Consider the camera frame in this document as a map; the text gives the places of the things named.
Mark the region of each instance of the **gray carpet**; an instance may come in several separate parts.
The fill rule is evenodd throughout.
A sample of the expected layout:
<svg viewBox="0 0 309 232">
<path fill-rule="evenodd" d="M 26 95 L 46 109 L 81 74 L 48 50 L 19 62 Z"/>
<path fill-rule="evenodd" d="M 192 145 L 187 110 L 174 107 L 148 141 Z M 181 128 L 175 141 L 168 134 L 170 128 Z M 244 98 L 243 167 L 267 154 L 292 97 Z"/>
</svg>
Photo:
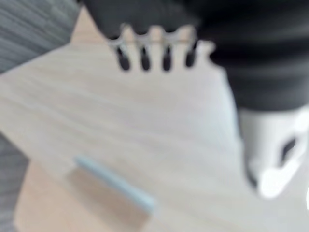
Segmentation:
<svg viewBox="0 0 309 232">
<path fill-rule="evenodd" d="M 0 0 L 0 73 L 68 43 L 79 9 L 75 0 Z M 0 232 L 16 231 L 13 213 L 27 164 L 0 135 Z"/>
</svg>

